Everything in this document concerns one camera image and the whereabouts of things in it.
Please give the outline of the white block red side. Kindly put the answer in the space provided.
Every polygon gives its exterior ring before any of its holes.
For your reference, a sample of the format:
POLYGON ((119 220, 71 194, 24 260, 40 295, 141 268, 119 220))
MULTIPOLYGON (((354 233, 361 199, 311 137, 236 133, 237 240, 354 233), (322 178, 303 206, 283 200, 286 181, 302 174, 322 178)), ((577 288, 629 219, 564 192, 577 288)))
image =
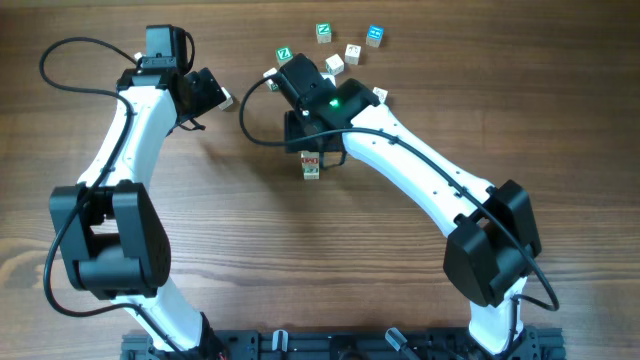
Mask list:
POLYGON ((320 155, 318 152, 301 151, 301 165, 304 168, 318 168, 320 166, 320 155))

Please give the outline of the white block number four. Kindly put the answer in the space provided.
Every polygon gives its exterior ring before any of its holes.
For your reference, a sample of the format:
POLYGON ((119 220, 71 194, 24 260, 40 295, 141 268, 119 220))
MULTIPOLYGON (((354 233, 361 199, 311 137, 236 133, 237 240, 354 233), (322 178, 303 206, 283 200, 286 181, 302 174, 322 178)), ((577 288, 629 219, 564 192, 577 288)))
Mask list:
POLYGON ((320 177, 319 173, 304 173, 304 180, 318 180, 320 177))

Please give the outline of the yellow block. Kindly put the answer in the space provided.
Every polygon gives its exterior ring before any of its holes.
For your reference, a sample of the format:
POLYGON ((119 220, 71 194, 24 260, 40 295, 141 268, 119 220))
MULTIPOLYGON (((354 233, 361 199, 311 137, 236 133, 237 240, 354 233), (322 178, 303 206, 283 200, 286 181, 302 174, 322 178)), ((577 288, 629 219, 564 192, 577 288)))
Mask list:
POLYGON ((304 174, 319 173, 319 167, 304 166, 303 173, 304 174))

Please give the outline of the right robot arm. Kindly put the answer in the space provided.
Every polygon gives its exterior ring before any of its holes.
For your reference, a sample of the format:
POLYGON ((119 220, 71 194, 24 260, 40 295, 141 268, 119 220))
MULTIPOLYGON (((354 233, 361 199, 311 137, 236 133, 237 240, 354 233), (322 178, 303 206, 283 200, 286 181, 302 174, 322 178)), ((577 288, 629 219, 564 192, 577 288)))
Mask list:
POLYGON ((504 355, 523 326, 520 304, 542 247, 528 193, 496 187, 461 169, 413 135, 355 79, 336 85, 303 54, 266 73, 292 109, 288 151, 342 152, 382 174, 413 200, 446 239, 444 272, 471 305, 469 333, 482 350, 504 355))

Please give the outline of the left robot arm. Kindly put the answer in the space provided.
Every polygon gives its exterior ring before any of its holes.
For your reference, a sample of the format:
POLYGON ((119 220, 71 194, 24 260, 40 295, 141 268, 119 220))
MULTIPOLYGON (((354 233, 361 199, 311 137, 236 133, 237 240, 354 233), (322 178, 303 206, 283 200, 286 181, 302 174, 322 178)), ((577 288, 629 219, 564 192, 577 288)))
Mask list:
POLYGON ((171 249, 148 194, 168 135, 198 131, 197 117, 229 100, 209 69, 193 68, 192 35, 149 25, 146 51, 130 57, 107 97, 117 108, 91 165, 53 190, 55 230, 43 273, 49 305, 68 317, 123 309, 160 359, 220 359, 225 347, 170 277, 171 249))

